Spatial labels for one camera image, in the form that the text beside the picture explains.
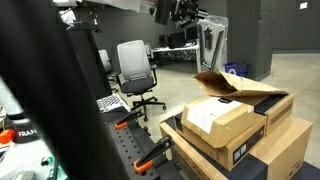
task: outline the concrete floor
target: concrete floor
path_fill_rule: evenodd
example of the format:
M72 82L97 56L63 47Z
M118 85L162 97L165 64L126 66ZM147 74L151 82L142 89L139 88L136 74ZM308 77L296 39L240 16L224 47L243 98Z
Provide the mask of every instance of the concrete floor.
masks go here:
M206 95L193 79L196 73L196 64L190 61L163 65L157 69L159 82L153 95L167 104L167 110L162 110L162 106L148 106L149 121L139 120L142 125L148 126L154 141L161 138L161 121L181 112L185 104ZM293 93L292 115L314 123L305 161L320 168L320 54L273 55L271 76L262 82ZM129 105L140 98L127 98L119 94Z

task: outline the box flap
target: box flap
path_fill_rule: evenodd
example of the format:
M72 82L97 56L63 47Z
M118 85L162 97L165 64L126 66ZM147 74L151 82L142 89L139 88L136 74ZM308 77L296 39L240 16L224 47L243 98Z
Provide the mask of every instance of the box flap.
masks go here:
M215 74L210 71L201 72L194 77L202 88L211 96L266 96L275 94L288 94L277 88L221 72Z

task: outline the warehouse room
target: warehouse room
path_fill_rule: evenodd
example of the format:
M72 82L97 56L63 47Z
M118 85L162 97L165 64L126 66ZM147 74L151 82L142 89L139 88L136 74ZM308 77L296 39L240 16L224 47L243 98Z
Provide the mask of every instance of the warehouse room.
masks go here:
M319 179L320 2L0 13L0 179Z

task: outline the computer monitor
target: computer monitor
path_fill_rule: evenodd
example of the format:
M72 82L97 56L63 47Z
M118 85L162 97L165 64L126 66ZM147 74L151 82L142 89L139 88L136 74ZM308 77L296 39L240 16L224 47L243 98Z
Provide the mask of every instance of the computer monitor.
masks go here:
M160 35L159 36L159 46L160 47L167 47L167 40L166 40L166 35L163 34L163 35Z
M197 26L193 26L186 29L186 41L194 42L198 39L198 29Z
M186 44L183 31L178 33L168 34L167 39L168 39L168 46L170 49L181 48Z
M91 30L67 31L96 99L112 95Z

